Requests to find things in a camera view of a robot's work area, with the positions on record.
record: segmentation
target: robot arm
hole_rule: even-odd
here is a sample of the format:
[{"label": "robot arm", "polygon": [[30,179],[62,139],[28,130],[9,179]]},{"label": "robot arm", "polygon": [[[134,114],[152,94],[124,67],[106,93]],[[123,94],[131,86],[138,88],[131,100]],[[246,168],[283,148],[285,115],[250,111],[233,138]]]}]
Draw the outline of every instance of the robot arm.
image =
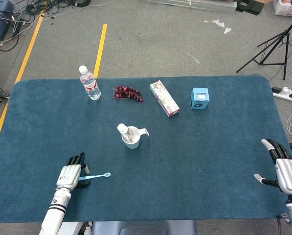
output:
[{"label": "robot arm", "polygon": [[254,177],[265,185],[280,188],[288,196],[286,206],[289,210],[289,216],[292,223],[292,157],[288,154],[286,148],[270,139],[261,140],[262,144],[268,149],[274,162],[277,180],[267,180],[259,174]]},{"label": "robot arm", "polygon": [[84,153],[69,158],[62,168],[57,181],[56,192],[53,196],[47,214],[42,223],[44,235],[57,235],[61,227],[71,193],[75,188],[85,188],[88,184],[78,183],[82,169],[89,174],[87,164],[81,164]]}]

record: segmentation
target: red grapes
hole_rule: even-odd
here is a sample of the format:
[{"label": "red grapes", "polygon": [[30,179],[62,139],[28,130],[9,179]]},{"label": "red grapes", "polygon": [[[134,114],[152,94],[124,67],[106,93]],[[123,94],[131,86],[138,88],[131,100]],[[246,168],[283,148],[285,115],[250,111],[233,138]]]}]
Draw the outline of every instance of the red grapes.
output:
[{"label": "red grapes", "polygon": [[125,87],[117,85],[113,89],[113,97],[116,99],[135,99],[137,102],[142,102],[141,92],[133,87]]}]

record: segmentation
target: blue box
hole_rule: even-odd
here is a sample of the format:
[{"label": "blue box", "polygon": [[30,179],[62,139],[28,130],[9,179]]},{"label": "blue box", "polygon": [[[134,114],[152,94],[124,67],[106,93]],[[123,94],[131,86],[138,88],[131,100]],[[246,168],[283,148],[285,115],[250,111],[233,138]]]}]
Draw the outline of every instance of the blue box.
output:
[{"label": "blue box", "polygon": [[208,88],[194,88],[190,95],[191,109],[205,109],[210,101]]}]

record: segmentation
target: small white bottle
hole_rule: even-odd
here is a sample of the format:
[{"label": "small white bottle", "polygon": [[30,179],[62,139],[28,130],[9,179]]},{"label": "small white bottle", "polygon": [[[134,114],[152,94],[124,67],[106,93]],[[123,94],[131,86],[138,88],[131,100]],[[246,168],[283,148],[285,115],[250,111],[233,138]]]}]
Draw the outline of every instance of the small white bottle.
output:
[{"label": "small white bottle", "polygon": [[96,79],[93,77],[93,74],[91,72],[88,72],[88,69],[84,65],[80,66],[78,70],[82,74],[79,80],[83,84],[88,96],[93,100],[99,99],[101,96],[101,92],[96,82]]},{"label": "small white bottle", "polygon": [[123,136],[123,139],[128,142],[128,143],[133,143],[134,142],[134,134],[130,131],[130,129],[124,125],[123,123],[120,123],[117,126],[118,131],[121,133]]}]

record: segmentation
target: cup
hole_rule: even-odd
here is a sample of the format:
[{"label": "cup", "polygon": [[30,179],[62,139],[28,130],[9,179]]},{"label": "cup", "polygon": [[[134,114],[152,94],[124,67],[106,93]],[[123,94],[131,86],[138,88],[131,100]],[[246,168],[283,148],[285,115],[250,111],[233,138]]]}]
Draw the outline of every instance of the cup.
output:
[{"label": "cup", "polygon": [[123,136],[122,136],[122,140],[124,141],[124,143],[126,144],[126,146],[130,149],[134,149],[134,148],[137,148],[139,146],[139,141],[140,141],[140,136],[141,135],[144,135],[146,134],[148,137],[149,137],[149,133],[147,131],[146,128],[143,128],[143,129],[138,129],[134,126],[129,126],[128,127],[129,130],[133,133],[134,135],[134,139],[133,139],[133,142],[132,143],[129,143],[129,142],[126,142],[124,139],[123,139]]}]

